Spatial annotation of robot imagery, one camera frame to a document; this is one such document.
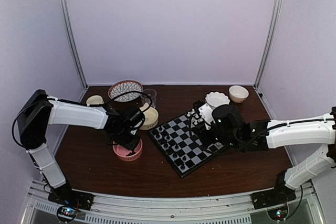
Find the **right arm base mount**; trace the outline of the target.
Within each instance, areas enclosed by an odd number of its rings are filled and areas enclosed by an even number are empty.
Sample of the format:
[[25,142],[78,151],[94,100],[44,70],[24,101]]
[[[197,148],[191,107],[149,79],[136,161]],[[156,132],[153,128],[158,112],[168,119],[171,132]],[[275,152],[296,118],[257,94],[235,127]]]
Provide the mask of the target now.
[[285,204],[295,200],[296,192],[292,189],[269,189],[251,194],[254,209],[268,208],[275,205]]

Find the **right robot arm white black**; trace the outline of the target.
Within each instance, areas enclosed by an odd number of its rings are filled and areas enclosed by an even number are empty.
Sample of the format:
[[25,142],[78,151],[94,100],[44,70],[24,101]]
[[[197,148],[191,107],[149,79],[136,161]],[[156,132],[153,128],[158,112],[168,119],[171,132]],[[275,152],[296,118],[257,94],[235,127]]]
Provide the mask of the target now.
[[335,107],[322,116],[301,120],[266,120],[246,123],[239,108],[208,104],[194,108],[195,134],[208,146],[221,143],[235,152],[267,151],[278,147],[320,144],[317,151],[298,165],[277,175],[275,188],[269,192],[272,203],[279,204],[306,181],[327,168],[335,168]]

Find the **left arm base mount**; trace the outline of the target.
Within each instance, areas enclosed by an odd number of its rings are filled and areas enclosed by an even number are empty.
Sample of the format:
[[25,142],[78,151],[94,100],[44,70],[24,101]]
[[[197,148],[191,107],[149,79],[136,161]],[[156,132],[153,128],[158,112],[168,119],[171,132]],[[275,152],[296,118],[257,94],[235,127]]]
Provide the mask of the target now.
[[48,200],[79,210],[90,210],[94,195],[76,190],[50,189]]

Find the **pink cat-shaped bowl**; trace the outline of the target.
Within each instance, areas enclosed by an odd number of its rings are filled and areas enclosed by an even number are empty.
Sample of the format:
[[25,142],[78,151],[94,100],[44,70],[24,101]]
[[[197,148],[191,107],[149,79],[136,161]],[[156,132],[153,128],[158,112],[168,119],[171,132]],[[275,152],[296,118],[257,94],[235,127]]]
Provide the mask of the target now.
[[138,159],[142,155],[143,142],[142,140],[140,140],[138,145],[133,151],[121,145],[118,145],[116,142],[113,142],[112,149],[120,160],[125,162],[131,162]]

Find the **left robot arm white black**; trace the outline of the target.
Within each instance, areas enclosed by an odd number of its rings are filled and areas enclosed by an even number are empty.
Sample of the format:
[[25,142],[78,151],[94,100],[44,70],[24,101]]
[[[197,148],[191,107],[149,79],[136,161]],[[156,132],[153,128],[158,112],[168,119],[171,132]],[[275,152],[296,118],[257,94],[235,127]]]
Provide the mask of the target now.
[[144,112],[137,106],[116,110],[110,102],[82,104],[49,96],[37,89],[13,120],[17,129],[12,137],[31,156],[36,168],[44,176],[54,194],[64,205],[71,205],[75,192],[66,184],[66,176],[56,162],[55,152],[70,126],[103,130],[113,142],[134,151],[140,141],[137,130],[144,124]]

